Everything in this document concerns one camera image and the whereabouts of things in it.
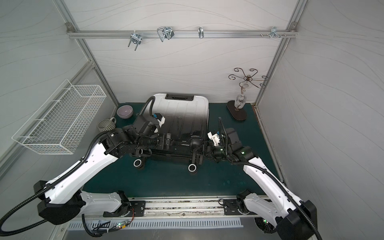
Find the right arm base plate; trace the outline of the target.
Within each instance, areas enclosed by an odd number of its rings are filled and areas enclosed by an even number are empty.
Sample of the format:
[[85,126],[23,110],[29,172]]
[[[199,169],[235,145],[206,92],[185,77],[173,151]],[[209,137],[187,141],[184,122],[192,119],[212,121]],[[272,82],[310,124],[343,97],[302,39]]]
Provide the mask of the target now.
[[248,215],[250,211],[246,208],[243,200],[238,199],[220,199],[218,201],[224,209],[224,215]]

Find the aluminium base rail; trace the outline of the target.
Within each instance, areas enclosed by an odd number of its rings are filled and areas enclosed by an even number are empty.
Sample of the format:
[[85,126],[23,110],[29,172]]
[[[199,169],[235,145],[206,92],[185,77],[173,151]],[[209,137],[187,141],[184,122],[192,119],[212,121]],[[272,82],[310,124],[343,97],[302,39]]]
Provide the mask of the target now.
[[[166,215],[165,211],[170,214],[175,214],[176,211],[187,214],[203,214],[207,212],[212,214],[213,211],[218,211],[219,207],[224,204],[224,200],[218,200],[214,204],[208,200],[193,200],[188,199],[166,199],[164,201],[155,200],[155,212],[152,215],[159,214]],[[285,218],[292,211],[301,209],[298,201],[293,202],[286,196],[277,196],[275,202],[268,202],[260,198],[255,193],[246,195],[244,198],[238,197],[235,201],[235,214],[247,215],[255,213],[269,223],[276,225],[276,218]],[[108,217],[125,217],[132,214],[133,204],[125,197],[124,194],[90,194],[79,193],[71,198],[65,204],[47,204],[46,210],[51,210],[51,214],[47,214],[45,219],[54,224],[60,225],[66,223],[81,214],[97,214],[103,213]]]

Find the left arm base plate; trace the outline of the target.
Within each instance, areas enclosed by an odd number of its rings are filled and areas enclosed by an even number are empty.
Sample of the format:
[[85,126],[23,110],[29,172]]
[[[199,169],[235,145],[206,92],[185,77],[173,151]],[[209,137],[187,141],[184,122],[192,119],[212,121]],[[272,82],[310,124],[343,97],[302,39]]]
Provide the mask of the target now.
[[143,217],[146,207],[145,201],[128,201],[122,203],[122,205],[113,213],[104,212],[104,218],[117,218],[117,217]]

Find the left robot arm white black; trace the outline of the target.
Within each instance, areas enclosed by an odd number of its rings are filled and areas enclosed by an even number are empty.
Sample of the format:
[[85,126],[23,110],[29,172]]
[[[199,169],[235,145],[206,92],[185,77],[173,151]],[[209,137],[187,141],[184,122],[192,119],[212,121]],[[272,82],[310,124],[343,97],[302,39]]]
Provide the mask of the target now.
[[163,115],[153,112],[155,100],[151,96],[145,102],[132,125],[97,134],[86,154],[61,175],[51,181],[37,182],[35,194],[6,213],[1,224],[35,199],[41,200],[38,212],[42,220],[13,231],[1,230],[1,237],[17,235],[44,223],[61,225],[72,220],[90,204],[83,199],[81,187],[97,173],[126,155],[140,161],[151,156],[166,121]]

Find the metal u-bolt clamp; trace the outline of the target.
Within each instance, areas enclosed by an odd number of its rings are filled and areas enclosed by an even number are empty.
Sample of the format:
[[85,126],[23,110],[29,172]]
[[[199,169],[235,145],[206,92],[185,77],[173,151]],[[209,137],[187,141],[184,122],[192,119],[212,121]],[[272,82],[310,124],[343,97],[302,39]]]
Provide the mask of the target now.
[[157,29],[158,36],[161,42],[165,39],[170,40],[175,35],[172,27],[160,27]]
[[142,43],[142,37],[136,33],[131,34],[128,48],[133,45],[135,46],[134,51],[137,50],[138,46]]

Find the black metal hook stand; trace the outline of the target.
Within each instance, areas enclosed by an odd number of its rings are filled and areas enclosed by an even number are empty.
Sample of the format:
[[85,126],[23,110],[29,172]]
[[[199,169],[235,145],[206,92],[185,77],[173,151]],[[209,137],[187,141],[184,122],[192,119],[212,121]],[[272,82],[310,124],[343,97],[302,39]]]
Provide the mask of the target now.
[[[247,89],[250,89],[251,87],[256,87],[259,90],[263,90],[266,88],[265,81],[269,80],[269,77],[267,76],[261,76],[261,80],[254,80],[253,77],[259,72],[257,69],[251,68],[249,69],[251,72],[250,74],[246,74],[242,68],[234,68],[235,73],[242,73],[242,76],[238,76],[236,74],[230,74],[228,78],[230,80],[237,80],[239,79],[240,82],[246,81],[249,85]],[[227,102],[227,109],[229,110],[231,116],[236,120],[236,121],[245,121],[248,117],[247,112],[244,110],[244,108],[237,110],[234,106],[235,100],[233,101],[228,101]]]

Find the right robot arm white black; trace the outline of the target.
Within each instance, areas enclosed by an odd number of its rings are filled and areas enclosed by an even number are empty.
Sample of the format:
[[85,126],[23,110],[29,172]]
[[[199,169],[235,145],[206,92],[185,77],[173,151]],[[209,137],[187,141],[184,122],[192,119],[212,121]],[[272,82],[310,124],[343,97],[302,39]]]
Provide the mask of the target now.
[[208,133],[204,154],[216,161],[228,161],[243,167],[269,200],[255,193],[240,198],[243,210],[262,217],[265,225],[273,226],[282,240],[322,239],[318,230],[317,208],[311,201],[303,201],[290,191],[265,165],[249,146],[244,146],[235,129]]

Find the metal bracket clamp right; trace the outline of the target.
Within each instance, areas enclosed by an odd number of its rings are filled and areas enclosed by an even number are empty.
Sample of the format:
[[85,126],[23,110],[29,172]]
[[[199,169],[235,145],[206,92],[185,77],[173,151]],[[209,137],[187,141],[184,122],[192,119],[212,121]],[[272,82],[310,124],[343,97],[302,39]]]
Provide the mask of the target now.
[[282,34],[278,33],[278,30],[277,30],[276,27],[272,27],[269,33],[267,33],[267,34],[260,34],[260,36],[262,38],[268,37],[270,39],[273,39],[273,38],[279,38],[280,39],[280,38],[287,37],[287,35],[284,34],[284,33],[282,33]]

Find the white vent grille strip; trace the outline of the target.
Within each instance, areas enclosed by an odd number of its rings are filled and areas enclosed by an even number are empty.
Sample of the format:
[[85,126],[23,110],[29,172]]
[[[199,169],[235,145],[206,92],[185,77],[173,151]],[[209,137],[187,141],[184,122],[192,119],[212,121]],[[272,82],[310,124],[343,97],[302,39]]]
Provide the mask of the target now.
[[[95,220],[87,223],[92,230],[103,223],[108,223],[102,230],[111,228],[118,224],[118,221]],[[201,218],[201,219],[138,219],[123,230],[158,230],[158,229],[225,229],[243,228],[240,218]],[[82,221],[71,221],[67,228],[69,231],[84,230]]]

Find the metal U-bolt clamp left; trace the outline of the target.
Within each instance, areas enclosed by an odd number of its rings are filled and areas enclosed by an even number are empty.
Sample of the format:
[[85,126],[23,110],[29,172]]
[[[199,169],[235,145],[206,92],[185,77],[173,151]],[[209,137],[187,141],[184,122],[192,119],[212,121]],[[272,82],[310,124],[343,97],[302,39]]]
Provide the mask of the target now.
[[131,34],[128,48],[133,45],[135,46],[134,51],[137,50],[138,46],[142,43],[142,37],[136,33]]

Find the metal U-bolt clamp middle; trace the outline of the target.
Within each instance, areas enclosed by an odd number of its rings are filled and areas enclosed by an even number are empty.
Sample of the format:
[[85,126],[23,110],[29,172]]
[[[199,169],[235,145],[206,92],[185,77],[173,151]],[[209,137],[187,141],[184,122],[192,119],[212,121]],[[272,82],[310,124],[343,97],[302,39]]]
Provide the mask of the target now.
[[160,27],[157,29],[158,36],[161,42],[165,39],[170,40],[175,35],[172,27]]

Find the green table mat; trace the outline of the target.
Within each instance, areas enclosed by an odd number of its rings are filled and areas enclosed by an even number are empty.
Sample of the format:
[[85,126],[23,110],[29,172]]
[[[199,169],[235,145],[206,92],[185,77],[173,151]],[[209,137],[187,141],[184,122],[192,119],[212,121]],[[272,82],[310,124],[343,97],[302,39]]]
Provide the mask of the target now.
[[[277,176],[278,171],[254,108],[251,104],[246,104],[244,110],[248,117],[245,121],[238,122],[232,118],[226,104],[209,104],[209,131],[216,131],[218,118],[222,118],[224,126],[234,128],[243,145],[251,147]],[[87,182],[84,190],[91,193],[124,191],[129,198],[235,196],[245,190],[258,195],[264,194],[241,166],[234,166],[229,162],[215,163],[204,159],[196,174],[191,174],[186,164],[147,160],[144,168],[136,169],[133,163],[134,158],[131,156],[122,157]]]

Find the silver black hardshell suitcase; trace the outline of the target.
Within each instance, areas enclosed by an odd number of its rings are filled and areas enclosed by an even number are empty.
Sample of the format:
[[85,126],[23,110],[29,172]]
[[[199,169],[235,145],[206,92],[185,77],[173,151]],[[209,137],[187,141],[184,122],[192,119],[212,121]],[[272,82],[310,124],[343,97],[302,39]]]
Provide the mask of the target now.
[[129,133],[154,138],[171,134],[171,146],[166,156],[136,156],[134,167],[144,167],[146,159],[170,161],[188,166],[196,173],[203,162],[203,143],[207,139],[209,103],[205,97],[155,94],[138,113]]

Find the aluminium cross rail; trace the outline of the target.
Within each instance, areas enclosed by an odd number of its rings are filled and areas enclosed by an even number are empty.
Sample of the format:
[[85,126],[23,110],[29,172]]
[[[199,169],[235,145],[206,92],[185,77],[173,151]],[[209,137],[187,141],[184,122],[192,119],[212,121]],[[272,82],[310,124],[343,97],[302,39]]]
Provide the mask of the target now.
[[[207,30],[204,29],[204,39],[256,39],[262,38],[260,34],[267,34],[270,30]],[[151,31],[76,31],[67,33],[71,39],[129,39],[136,33],[142,39],[159,39],[156,30]],[[174,30],[173,39],[199,39],[198,29]],[[278,30],[278,33],[286,34],[285,38],[295,38],[297,31]]]

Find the clear wine glass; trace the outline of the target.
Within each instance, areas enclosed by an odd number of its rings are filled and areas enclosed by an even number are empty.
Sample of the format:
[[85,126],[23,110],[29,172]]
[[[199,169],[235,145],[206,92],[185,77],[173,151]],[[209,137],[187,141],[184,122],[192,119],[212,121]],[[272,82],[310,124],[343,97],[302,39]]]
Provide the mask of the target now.
[[247,102],[247,97],[245,95],[246,89],[249,87],[246,81],[239,83],[241,87],[241,93],[236,97],[234,106],[237,110],[242,109]]

